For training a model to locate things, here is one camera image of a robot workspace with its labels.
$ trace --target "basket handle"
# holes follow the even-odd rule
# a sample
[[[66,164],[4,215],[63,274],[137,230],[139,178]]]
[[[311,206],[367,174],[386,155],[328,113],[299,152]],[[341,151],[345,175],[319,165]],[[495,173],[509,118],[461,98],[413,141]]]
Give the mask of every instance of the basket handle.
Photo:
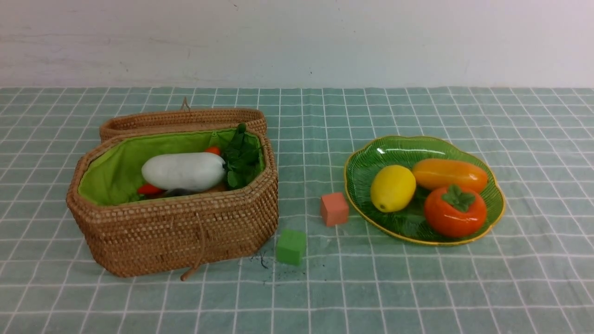
[[[198,253],[198,257],[196,258],[194,265],[180,277],[182,281],[187,280],[188,277],[190,277],[194,272],[196,272],[196,270],[198,270],[198,268],[200,267],[200,263],[204,258],[204,250],[206,248],[206,234],[204,233],[204,227],[201,223],[198,223],[198,228],[200,229],[200,235],[198,236],[198,239],[200,240],[200,252]]]
[[[179,108],[179,111],[184,111],[184,108],[186,111],[192,110],[192,108],[190,108],[188,105],[188,98],[186,96],[184,96],[184,101],[182,102],[182,106]]]

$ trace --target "wicker basket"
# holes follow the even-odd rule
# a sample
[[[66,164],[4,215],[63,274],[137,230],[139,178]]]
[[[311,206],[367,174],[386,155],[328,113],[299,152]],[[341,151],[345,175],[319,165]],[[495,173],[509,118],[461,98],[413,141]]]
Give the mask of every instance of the wicker basket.
[[[217,125],[219,128],[236,127],[245,123],[247,129],[266,135],[264,114],[256,109],[191,109],[184,98],[179,111],[146,112],[111,118],[99,127],[99,137],[104,142],[123,134],[136,135],[145,128],[175,128],[194,124],[197,127]]]
[[[200,131],[221,130],[205,125]],[[193,125],[148,128],[134,136],[196,132]],[[89,164],[130,134],[114,136],[85,154],[76,166],[66,203],[95,261],[119,277],[140,276],[256,253],[278,227],[278,173],[270,140],[255,135],[265,167],[247,187],[235,191],[98,206],[78,192]]]

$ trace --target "persimmon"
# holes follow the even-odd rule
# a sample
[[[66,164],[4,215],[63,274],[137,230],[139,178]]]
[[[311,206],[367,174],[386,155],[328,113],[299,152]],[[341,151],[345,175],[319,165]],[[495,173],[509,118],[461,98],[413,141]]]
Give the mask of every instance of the persimmon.
[[[476,233],[486,221],[486,204],[480,194],[452,184],[432,191],[425,200],[425,219],[437,233],[463,238]]]

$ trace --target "red chili pepper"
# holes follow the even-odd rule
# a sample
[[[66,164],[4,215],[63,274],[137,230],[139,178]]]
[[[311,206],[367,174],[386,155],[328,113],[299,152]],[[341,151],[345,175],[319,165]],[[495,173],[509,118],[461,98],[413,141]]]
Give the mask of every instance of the red chili pepper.
[[[138,193],[141,195],[156,195],[156,194],[161,194],[164,192],[165,192],[165,190],[159,189],[159,188],[153,186],[152,184],[148,184],[148,183],[138,189]]]
[[[216,154],[216,155],[218,155],[218,156],[220,156],[220,155],[221,155],[221,149],[220,149],[220,148],[218,148],[218,147],[216,147],[216,146],[211,146],[211,147],[209,147],[208,149],[205,149],[204,151],[205,151],[205,152],[209,152],[209,153]]]

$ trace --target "green cube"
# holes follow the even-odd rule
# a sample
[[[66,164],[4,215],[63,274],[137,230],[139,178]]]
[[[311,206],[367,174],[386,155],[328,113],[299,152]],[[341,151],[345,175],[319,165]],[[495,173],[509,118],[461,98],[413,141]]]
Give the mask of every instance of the green cube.
[[[281,263],[299,266],[305,255],[307,235],[303,232],[285,229],[276,243],[276,260]]]

